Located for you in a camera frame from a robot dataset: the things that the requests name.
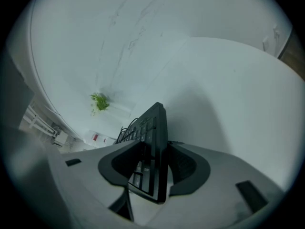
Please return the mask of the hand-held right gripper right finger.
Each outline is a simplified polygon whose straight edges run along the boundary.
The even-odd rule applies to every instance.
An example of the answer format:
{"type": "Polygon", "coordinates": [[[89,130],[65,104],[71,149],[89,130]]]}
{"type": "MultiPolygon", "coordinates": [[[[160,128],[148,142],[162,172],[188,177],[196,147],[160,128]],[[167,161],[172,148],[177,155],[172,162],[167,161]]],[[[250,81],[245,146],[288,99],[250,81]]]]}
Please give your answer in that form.
{"type": "Polygon", "coordinates": [[[284,195],[270,178],[227,153],[170,143],[168,161],[173,185],[148,223],[153,229],[253,229],[284,195]]]}

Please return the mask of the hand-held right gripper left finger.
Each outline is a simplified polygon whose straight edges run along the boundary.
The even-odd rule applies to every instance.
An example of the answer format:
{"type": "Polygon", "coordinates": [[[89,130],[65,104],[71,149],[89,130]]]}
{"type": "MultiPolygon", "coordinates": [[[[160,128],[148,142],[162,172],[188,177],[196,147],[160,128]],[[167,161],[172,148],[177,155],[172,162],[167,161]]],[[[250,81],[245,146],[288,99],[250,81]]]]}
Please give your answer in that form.
{"type": "Polygon", "coordinates": [[[128,193],[140,154],[140,141],[68,154],[47,149],[51,174],[68,210],[68,228],[140,228],[133,222],[128,193]]]}

